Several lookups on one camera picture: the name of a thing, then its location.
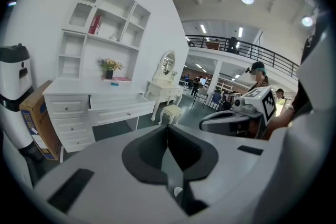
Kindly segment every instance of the flower pot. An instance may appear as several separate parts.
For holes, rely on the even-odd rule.
[[[106,79],[112,79],[113,78],[113,70],[106,70],[105,78]]]

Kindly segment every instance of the black railing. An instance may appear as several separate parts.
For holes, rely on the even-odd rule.
[[[198,35],[188,35],[186,37],[189,40],[188,45],[190,47],[220,50],[241,55],[256,61],[263,62],[264,64],[289,75],[295,80],[298,80],[296,71],[299,66],[291,60],[288,60],[287,58],[269,49],[242,40],[226,37]]]

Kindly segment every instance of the oval mirror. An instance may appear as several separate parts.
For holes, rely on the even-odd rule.
[[[164,75],[168,75],[173,71],[175,63],[175,56],[172,53],[167,54],[162,61],[162,72]]]

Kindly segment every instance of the cardboard box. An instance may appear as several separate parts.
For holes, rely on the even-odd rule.
[[[58,161],[62,144],[53,128],[42,95],[51,83],[52,81],[47,81],[29,95],[20,104],[20,110],[28,130],[42,154],[46,159]]]

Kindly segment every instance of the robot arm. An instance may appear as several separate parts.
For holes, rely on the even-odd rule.
[[[261,137],[275,115],[276,106],[271,87],[253,89],[235,101],[232,110],[216,112],[200,121],[200,129],[217,134],[236,136],[247,133],[250,121],[258,121],[256,137]]]

